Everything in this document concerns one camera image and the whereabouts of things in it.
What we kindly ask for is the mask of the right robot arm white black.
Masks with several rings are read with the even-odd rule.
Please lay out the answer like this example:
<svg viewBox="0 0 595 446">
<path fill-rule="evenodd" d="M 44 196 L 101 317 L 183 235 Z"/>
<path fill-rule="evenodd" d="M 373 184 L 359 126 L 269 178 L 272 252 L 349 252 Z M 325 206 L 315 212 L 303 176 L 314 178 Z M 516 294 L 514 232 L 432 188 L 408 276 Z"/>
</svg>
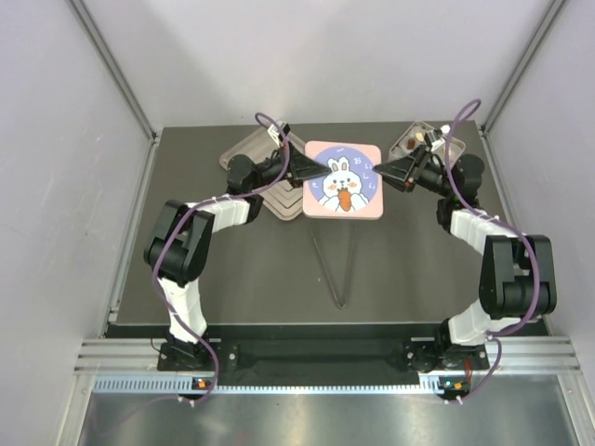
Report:
<svg viewBox="0 0 595 446">
<path fill-rule="evenodd" d="M 412 365 L 428 372 L 475 363 L 489 337 L 511 335 L 553 312 L 557 290 L 551 241 L 526 235 L 480 207 L 484 163 L 479 157 L 463 155 L 452 163 L 417 149 L 374 170 L 396 190 L 421 187 L 439 195 L 438 224 L 482 257 L 476 300 L 439 325 L 431 346 L 411 353 Z"/>
</svg>

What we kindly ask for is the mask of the silver tin lid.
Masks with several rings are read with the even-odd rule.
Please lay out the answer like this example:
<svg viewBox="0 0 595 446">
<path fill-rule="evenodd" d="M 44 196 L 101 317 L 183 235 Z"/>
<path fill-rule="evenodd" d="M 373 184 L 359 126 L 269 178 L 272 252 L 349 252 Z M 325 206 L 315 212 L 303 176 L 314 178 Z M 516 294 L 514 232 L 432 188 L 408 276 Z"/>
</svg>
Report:
<svg viewBox="0 0 595 446">
<path fill-rule="evenodd" d="M 302 211 L 310 218 L 378 220 L 383 186 L 374 167 L 380 148 L 369 144 L 311 140 L 305 154 L 330 172 L 303 184 Z"/>
</svg>

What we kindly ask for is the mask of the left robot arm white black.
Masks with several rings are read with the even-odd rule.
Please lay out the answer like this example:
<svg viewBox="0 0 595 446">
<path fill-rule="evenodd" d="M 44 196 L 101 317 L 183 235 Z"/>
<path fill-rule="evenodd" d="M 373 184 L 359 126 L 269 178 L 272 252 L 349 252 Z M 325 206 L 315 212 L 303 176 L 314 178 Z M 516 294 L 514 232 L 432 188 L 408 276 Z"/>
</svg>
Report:
<svg viewBox="0 0 595 446">
<path fill-rule="evenodd" d="M 292 146 L 273 151 L 260 163 L 237 154 L 227 166 L 225 194 L 200 203 L 165 203 L 143 254 L 170 318 L 160 347 L 160 371 L 197 371 L 218 364 L 214 349 L 203 339 L 207 322 L 199 290 L 212 235 L 254 221 L 264 191 L 277 182 L 300 188 L 306 180 L 330 172 Z"/>
</svg>

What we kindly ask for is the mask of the metal tongs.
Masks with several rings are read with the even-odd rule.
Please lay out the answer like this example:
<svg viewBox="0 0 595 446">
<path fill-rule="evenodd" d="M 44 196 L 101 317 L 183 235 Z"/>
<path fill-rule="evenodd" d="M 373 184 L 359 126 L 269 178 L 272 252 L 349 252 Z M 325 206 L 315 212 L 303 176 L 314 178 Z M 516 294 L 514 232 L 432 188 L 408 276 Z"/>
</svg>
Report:
<svg viewBox="0 0 595 446">
<path fill-rule="evenodd" d="M 322 271 L 327 290 L 338 310 L 343 310 L 349 304 L 351 294 L 351 274 L 354 271 L 355 255 L 358 242 L 358 231 L 354 223 L 347 224 L 348 247 L 342 259 L 342 269 L 338 263 L 332 263 L 330 256 L 324 250 L 324 241 L 319 226 L 311 222 L 308 226 L 309 235 L 319 267 Z"/>
</svg>

